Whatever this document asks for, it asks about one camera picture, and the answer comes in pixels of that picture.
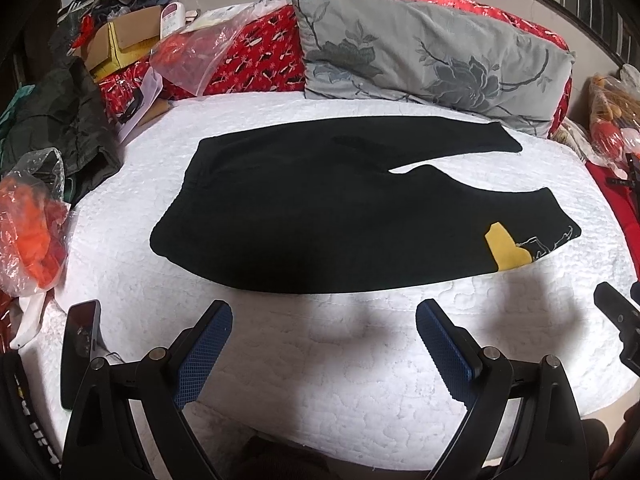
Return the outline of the black pants with yellow patch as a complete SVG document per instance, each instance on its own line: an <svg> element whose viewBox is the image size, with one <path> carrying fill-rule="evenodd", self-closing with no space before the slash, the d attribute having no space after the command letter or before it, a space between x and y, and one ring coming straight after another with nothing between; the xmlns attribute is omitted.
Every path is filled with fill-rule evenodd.
<svg viewBox="0 0 640 480"><path fill-rule="evenodd" d="M519 151L495 122L434 116L208 138L150 245L201 278L270 294L374 292L526 266L582 232L552 192L480 190L433 166Z"/></svg>

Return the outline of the white quilted bed cover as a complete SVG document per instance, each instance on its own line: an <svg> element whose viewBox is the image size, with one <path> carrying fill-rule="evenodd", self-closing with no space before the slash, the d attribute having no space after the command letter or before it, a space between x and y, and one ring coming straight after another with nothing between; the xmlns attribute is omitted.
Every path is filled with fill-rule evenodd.
<svg viewBox="0 0 640 480"><path fill-rule="evenodd" d="M445 116L435 105L315 101L298 92L238 93L177 103L126 145L114 177L72 214L66 277L22 349L32 403L54 445L70 415L60 403L66 314L101 304L107 348L127 361L170 344L215 300L233 311L232 334L186 417L206 451L245 429L370 468L427 470L464 407L448 393L416 331L416 305L436 300L484 346L511 359L557 356L578 410L589 415L636 383L620 362L615 327L593 304L597 284L628 292L637 274L620 224L586 166L566 146L520 134L516 154L441 158L462 183L501 192L548 188L582 232L522 268L389 292L272 296L198 278L152 252L150 235L177 196L205 138L352 116Z"/></svg>

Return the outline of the bag of toys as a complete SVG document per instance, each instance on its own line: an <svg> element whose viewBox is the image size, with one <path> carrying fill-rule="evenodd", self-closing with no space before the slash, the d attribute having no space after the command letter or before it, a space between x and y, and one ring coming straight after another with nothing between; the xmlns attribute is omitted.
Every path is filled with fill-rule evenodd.
<svg viewBox="0 0 640 480"><path fill-rule="evenodd" d="M590 143L616 177L626 178L627 156L639 159L639 70L624 64L618 76L589 81Z"/></svg>

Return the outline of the plastic bag with orange cloth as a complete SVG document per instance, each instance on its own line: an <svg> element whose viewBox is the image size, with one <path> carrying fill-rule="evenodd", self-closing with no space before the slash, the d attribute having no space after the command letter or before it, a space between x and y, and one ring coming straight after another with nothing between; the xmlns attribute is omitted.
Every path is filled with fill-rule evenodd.
<svg viewBox="0 0 640 480"><path fill-rule="evenodd" d="M29 152L1 179L1 290L46 292L67 257L65 172L56 148Z"/></svg>

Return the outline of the dark green jacket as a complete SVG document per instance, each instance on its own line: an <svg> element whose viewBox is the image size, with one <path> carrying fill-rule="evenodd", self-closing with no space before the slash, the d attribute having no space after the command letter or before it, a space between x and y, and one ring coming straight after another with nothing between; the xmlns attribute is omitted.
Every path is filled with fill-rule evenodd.
<svg viewBox="0 0 640 480"><path fill-rule="evenodd" d="M17 105L1 144L7 174L28 152L56 148L65 174L64 200L77 205L119 172L116 133L107 120L98 85L77 56L55 64Z"/></svg>

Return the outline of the grey floral pillow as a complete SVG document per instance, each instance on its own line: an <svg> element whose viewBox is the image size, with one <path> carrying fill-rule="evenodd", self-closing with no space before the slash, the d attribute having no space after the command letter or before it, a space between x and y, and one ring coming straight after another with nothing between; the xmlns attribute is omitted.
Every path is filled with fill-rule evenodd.
<svg viewBox="0 0 640 480"><path fill-rule="evenodd" d="M464 0L291 0L311 99L433 103L548 136L574 56L514 16Z"/></svg>

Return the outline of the clear bag with red item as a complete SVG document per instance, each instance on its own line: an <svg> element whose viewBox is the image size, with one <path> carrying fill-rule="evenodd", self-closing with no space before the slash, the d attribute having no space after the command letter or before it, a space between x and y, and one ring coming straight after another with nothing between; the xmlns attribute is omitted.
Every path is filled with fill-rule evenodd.
<svg viewBox="0 0 640 480"><path fill-rule="evenodd" d="M205 11L152 47L150 65L182 90L202 96L243 28L285 5L286 0L256 0Z"/></svg>

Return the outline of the cardboard box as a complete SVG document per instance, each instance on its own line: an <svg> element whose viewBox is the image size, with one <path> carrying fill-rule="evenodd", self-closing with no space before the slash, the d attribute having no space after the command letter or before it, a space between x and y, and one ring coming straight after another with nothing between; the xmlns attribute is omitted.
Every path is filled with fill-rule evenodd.
<svg viewBox="0 0 640 480"><path fill-rule="evenodd" d="M84 61L95 81L113 75L147 56L160 41L162 10L149 6L107 22L73 55Z"/></svg>

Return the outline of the red patterned bedding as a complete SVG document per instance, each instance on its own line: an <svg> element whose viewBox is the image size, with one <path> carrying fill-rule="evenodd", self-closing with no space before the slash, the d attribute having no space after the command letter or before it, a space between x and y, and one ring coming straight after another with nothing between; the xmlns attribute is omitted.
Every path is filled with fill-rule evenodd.
<svg viewBox="0 0 640 480"><path fill-rule="evenodd" d="M478 6L486 4L472 1ZM510 14L547 35L566 41L544 26ZM107 117L123 125L143 110L142 82L148 70L154 70L148 56L106 77L99 83L101 98ZM157 73L154 87L160 96L189 99L194 96ZM305 93L305 67L300 45L299 30L291 0L286 5L263 18L246 25L235 38L215 73L208 82L203 96L238 92L287 92Z"/></svg>

